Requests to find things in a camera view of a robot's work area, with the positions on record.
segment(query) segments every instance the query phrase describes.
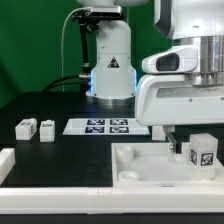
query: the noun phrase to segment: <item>cable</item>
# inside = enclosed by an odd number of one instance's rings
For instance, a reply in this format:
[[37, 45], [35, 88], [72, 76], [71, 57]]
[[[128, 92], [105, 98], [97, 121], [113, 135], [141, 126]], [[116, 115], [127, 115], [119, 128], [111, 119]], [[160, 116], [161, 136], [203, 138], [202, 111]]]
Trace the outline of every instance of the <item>cable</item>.
[[79, 83], [75, 83], [75, 82], [71, 82], [71, 83], [59, 83], [59, 84], [55, 84], [55, 85], [52, 85], [50, 88], [47, 89], [47, 91], [45, 92], [50, 92], [52, 89], [54, 89], [55, 87], [58, 87], [58, 86], [69, 86], [69, 85], [80, 85]]
[[64, 40], [65, 40], [65, 30], [66, 30], [66, 26], [68, 23], [68, 20], [70, 19], [70, 17], [72, 16], [72, 14], [81, 11], [81, 10], [88, 10], [90, 9], [89, 7], [85, 7], [85, 8], [78, 8], [73, 10], [72, 12], [69, 13], [69, 15], [67, 16], [67, 18], [65, 19], [64, 25], [63, 25], [63, 29], [62, 29], [62, 35], [61, 35], [61, 77], [64, 78]]
[[51, 88], [52, 86], [54, 86], [55, 84], [59, 83], [59, 82], [63, 82], [65, 80], [69, 80], [69, 79], [79, 79], [79, 75], [73, 75], [73, 76], [66, 76], [66, 77], [62, 77], [60, 79], [57, 79], [53, 82], [51, 82], [49, 85], [47, 85], [44, 89], [43, 92], [48, 92], [48, 89]]

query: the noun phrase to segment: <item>white box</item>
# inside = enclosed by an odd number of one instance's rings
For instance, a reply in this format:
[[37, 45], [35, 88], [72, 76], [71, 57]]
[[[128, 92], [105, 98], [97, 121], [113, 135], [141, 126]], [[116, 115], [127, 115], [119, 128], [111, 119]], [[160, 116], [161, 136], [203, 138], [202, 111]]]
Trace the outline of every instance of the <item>white box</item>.
[[24, 119], [16, 126], [15, 131], [16, 140], [30, 140], [37, 131], [37, 120]]
[[55, 121], [42, 121], [40, 125], [40, 142], [54, 142]]

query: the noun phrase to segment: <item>black and white cube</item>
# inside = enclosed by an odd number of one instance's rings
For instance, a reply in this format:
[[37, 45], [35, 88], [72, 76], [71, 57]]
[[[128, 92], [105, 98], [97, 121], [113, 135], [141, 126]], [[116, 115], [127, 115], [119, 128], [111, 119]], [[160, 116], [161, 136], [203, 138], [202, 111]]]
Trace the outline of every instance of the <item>black and white cube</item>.
[[218, 140], [210, 134], [190, 137], [190, 166], [196, 179], [214, 179]]

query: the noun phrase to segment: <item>white block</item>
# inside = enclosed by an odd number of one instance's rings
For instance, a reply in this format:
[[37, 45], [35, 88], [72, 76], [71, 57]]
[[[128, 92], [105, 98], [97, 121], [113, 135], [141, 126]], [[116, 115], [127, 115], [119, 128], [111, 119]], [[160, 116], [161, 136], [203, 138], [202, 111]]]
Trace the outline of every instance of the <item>white block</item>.
[[214, 179], [218, 140], [210, 134], [190, 136], [190, 166], [192, 176], [198, 180]]
[[40, 142], [54, 142], [55, 121], [42, 121], [40, 125]]
[[30, 140], [37, 131], [37, 120], [24, 119], [16, 126], [15, 131], [16, 140]]
[[0, 152], [0, 185], [15, 165], [15, 150], [3, 149]]
[[152, 127], [152, 140], [166, 141], [166, 133], [163, 131], [163, 126]]

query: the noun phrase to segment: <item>black cable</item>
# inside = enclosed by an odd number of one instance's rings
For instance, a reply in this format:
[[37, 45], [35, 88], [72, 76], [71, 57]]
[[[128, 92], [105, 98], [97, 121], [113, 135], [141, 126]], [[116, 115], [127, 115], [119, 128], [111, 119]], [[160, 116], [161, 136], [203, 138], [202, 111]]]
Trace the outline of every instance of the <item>black cable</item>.
[[57, 79], [53, 82], [51, 82], [49, 85], [47, 85], [42, 92], [48, 92], [48, 89], [51, 88], [52, 86], [54, 86], [55, 84], [65, 81], [65, 80], [69, 80], [69, 79], [79, 79], [79, 75], [72, 75], [72, 76], [65, 76], [63, 78]]
[[80, 84], [79, 83], [59, 83], [59, 84], [55, 84], [55, 85], [51, 86], [45, 92], [50, 92], [52, 89], [54, 89], [55, 87], [58, 87], [58, 86], [69, 86], [69, 85], [80, 85]]

